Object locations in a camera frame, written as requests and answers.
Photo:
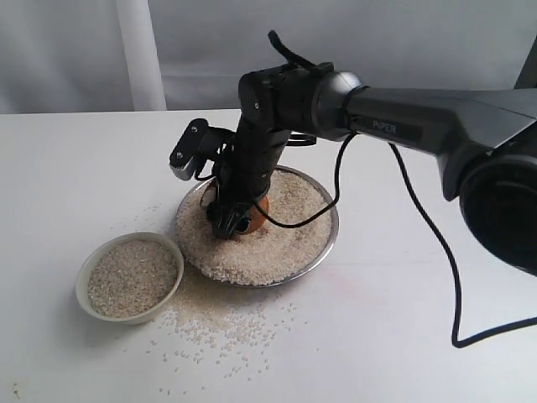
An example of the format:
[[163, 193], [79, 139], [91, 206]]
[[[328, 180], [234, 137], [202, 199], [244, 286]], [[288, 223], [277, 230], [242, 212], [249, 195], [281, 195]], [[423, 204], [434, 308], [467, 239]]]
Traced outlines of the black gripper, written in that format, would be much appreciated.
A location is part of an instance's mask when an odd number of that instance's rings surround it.
[[230, 239], [249, 229], [252, 199], [268, 192], [289, 130], [264, 128], [241, 117], [236, 131], [215, 127], [211, 131], [224, 150], [211, 169], [216, 191], [207, 207], [207, 219], [216, 238]]

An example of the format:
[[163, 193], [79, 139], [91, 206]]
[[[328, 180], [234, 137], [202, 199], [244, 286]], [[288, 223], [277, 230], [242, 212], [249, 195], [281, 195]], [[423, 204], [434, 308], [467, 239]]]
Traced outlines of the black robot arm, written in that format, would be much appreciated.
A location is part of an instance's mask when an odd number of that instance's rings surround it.
[[504, 263], [536, 271], [536, 91], [386, 89], [331, 67], [280, 66], [238, 83], [241, 117], [211, 204], [215, 236], [230, 238], [266, 194], [290, 132], [330, 141], [363, 133], [433, 155], [448, 201]]

